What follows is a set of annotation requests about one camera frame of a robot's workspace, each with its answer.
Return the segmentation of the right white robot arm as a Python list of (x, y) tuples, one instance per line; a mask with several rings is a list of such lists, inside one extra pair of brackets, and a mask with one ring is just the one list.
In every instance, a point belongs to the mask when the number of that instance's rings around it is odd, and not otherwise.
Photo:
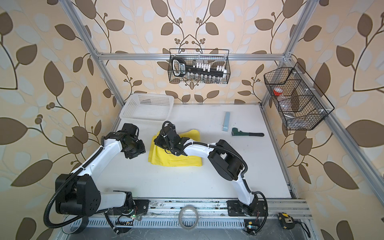
[(165, 121), (154, 144), (174, 156), (200, 157), (208, 159), (217, 173), (230, 181), (237, 193), (238, 207), (234, 211), (241, 216), (268, 216), (268, 202), (260, 191), (252, 191), (245, 179), (248, 165), (241, 155), (225, 140), (202, 143), (191, 138), (180, 137), (176, 127)]

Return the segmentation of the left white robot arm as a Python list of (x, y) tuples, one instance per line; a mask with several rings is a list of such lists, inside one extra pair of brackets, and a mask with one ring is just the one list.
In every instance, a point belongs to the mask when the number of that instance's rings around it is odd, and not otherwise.
[(45, 226), (50, 229), (61, 228), (84, 217), (115, 208), (127, 212), (135, 211), (130, 192), (102, 193), (98, 190), (96, 181), (118, 154), (123, 153), (125, 158), (133, 159), (145, 152), (137, 126), (124, 124), (121, 130), (110, 132), (83, 164), (56, 179), (56, 191), (44, 211)]

